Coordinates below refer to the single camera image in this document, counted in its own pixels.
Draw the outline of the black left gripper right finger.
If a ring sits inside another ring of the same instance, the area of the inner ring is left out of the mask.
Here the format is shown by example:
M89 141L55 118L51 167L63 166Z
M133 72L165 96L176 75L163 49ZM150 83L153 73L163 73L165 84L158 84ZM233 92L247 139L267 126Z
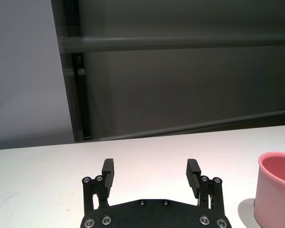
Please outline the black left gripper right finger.
M202 175L196 159L187 160L186 176L199 207L218 212L225 211L221 178L209 179Z

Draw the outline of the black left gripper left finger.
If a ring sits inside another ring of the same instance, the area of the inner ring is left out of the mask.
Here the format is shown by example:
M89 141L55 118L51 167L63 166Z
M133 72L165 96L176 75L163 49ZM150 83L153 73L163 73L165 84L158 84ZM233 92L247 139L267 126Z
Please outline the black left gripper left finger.
M83 199L84 213L89 213L94 210L93 196L98 198L98 208L109 207L108 198L114 180L114 160L113 158L105 159L101 175L97 175L94 179L84 177L83 184Z

